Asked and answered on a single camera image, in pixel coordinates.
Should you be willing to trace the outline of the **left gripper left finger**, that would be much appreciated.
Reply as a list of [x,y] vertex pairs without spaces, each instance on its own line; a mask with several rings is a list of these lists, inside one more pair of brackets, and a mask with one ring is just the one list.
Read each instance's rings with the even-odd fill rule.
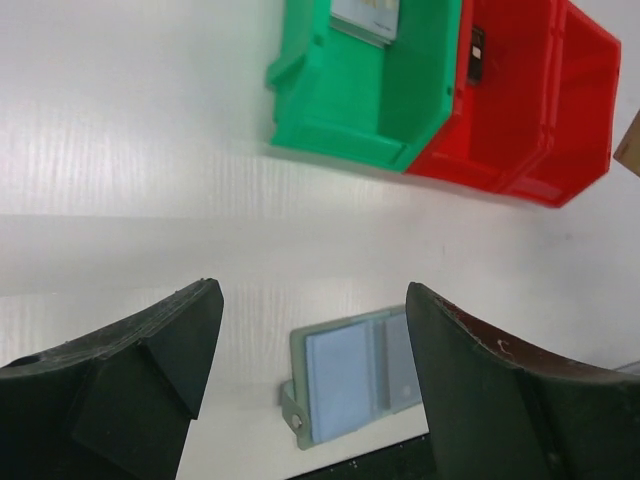
[[220,332],[218,281],[1,370],[5,479],[173,479]]

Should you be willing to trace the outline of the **green card holder wallet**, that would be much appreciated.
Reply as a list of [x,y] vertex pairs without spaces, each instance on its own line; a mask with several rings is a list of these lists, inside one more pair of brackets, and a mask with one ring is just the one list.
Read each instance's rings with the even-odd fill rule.
[[282,417],[308,450],[422,402],[404,305],[297,328]]

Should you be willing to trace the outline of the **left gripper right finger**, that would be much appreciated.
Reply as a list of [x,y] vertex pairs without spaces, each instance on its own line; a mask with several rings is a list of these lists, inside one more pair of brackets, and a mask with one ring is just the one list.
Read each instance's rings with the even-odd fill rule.
[[443,479],[635,479],[639,378],[524,341],[411,283],[406,316]]

